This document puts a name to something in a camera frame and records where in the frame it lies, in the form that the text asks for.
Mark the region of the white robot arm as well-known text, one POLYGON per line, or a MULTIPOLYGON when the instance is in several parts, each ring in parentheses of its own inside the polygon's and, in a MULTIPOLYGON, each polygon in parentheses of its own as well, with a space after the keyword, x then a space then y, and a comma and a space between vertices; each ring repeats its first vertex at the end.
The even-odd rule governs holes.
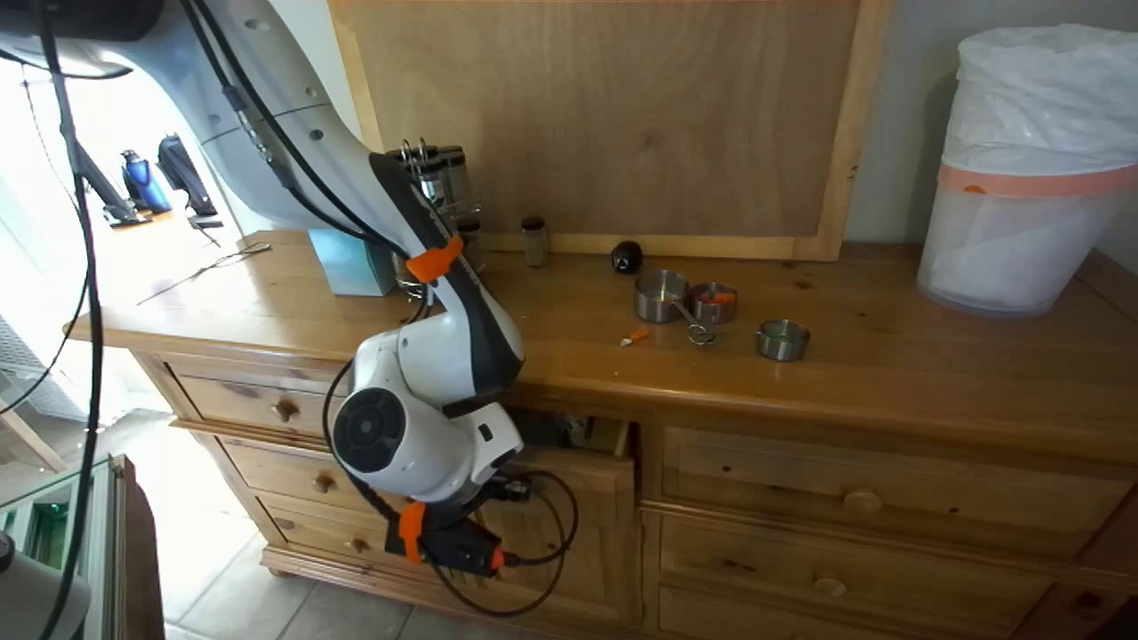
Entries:
POLYGON ((525 369, 513 315, 402 158, 346 126, 272 0, 0 0, 0 36, 142 67, 255 217, 376 242, 436 291, 432 315, 357 349, 333 426, 354 479, 463 504, 520 452, 498 406, 525 369))

